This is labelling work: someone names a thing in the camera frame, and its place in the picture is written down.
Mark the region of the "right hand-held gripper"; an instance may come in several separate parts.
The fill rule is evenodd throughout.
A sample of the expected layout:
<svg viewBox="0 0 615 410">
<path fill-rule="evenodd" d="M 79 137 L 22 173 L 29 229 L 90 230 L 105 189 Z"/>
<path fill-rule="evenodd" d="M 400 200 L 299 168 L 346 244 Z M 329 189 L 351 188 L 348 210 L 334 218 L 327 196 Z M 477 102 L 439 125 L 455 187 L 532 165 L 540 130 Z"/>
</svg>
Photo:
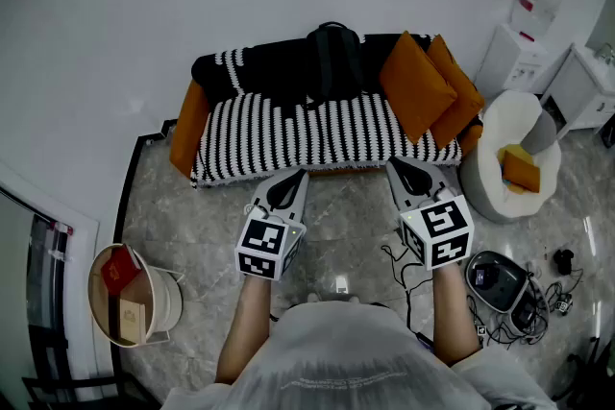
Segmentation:
<svg viewBox="0 0 615 410">
<path fill-rule="evenodd" d="M 402 243 L 428 270 L 467 258 L 475 226 L 462 194 L 438 166 L 410 157 L 392 157 L 385 171 Z"/>
</svg>

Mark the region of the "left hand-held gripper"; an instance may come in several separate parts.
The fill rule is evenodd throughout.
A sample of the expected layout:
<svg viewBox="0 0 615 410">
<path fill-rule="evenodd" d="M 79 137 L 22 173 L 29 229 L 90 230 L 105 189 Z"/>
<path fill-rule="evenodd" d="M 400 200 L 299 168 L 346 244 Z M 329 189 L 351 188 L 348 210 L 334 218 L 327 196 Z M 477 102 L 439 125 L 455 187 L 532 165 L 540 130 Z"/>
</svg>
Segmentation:
<svg viewBox="0 0 615 410">
<path fill-rule="evenodd" d="M 258 185 L 234 248 L 240 274 L 280 280 L 288 270 L 307 231 L 300 222 L 308 182 L 308 172 L 297 169 L 279 171 Z M 288 219 L 265 209 L 288 209 Z"/>
</svg>

